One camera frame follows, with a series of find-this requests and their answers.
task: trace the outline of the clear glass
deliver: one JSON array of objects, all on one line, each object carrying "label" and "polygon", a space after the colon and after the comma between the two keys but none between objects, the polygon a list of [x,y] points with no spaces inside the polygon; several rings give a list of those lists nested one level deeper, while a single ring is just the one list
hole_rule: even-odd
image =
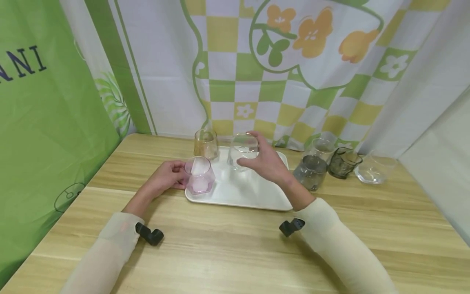
[{"label": "clear glass", "polygon": [[193,195],[208,193],[215,182],[215,174],[211,162],[202,156],[195,156],[184,166],[186,172],[186,189]]},{"label": "clear glass", "polygon": [[395,168],[398,161],[389,155],[372,150],[363,162],[356,166],[356,177],[366,184],[382,184]]},{"label": "clear glass", "polygon": [[294,177],[304,187],[317,191],[326,176],[328,164],[315,155],[306,155],[293,172]]},{"label": "clear glass", "polygon": [[233,166],[234,170],[242,172],[248,168],[238,165],[239,158],[253,159],[258,156],[258,139],[248,133],[236,134],[228,150],[227,163]]},{"label": "clear glass", "polygon": [[336,149],[328,166],[328,173],[338,179],[347,178],[348,174],[354,170],[356,165],[362,162],[362,158],[356,151],[349,148]]},{"label": "clear glass", "polygon": [[217,134],[211,129],[200,129],[194,134],[194,156],[216,159],[219,156]]},{"label": "clear glass", "polygon": [[329,160],[331,159],[334,151],[334,142],[323,138],[317,138],[313,139],[310,145],[308,145],[304,151],[304,154],[302,155],[302,158],[307,155],[313,155],[329,163]]}]

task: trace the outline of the wooden table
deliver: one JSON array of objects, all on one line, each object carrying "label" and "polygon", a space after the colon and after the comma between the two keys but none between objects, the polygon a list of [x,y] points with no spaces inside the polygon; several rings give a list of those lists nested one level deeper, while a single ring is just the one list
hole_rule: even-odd
[{"label": "wooden table", "polygon": [[[165,160],[192,156],[192,141],[128,136],[12,277],[1,294],[58,293],[111,215]],[[300,152],[282,150],[294,169]],[[371,248],[400,293],[470,293],[470,249],[399,165],[366,185],[327,176],[316,193]],[[346,293],[332,270],[278,226],[292,213],[194,204],[169,190],[148,211],[165,240],[142,240],[113,293]]]}]

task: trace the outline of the white wall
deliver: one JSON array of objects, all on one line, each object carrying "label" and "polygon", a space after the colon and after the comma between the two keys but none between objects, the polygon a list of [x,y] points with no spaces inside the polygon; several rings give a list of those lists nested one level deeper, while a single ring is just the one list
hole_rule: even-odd
[{"label": "white wall", "polygon": [[470,1],[452,0],[387,100],[360,152],[399,157],[470,85]]},{"label": "white wall", "polygon": [[469,128],[467,89],[400,161],[470,245]]}]

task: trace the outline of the left hand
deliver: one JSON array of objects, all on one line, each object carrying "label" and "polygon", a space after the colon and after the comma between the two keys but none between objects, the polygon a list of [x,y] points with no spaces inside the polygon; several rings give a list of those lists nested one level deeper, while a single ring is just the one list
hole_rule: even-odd
[{"label": "left hand", "polygon": [[141,187],[154,198],[169,188],[185,189],[183,179],[186,177],[184,171],[185,163],[180,160],[165,161]]}]

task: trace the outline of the hand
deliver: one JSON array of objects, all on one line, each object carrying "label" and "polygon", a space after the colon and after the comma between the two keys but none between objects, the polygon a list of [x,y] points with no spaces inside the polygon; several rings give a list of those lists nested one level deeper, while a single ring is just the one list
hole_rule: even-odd
[{"label": "hand", "polygon": [[250,131],[248,133],[257,138],[259,154],[255,159],[240,158],[237,160],[237,163],[240,166],[251,168],[263,178],[278,185],[291,178],[292,174],[263,135],[257,131]]},{"label": "hand", "polygon": [[180,160],[165,161],[139,190],[143,190],[155,198],[169,188],[185,189],[185,185],[182,183],[186,177],[184,164]]}]

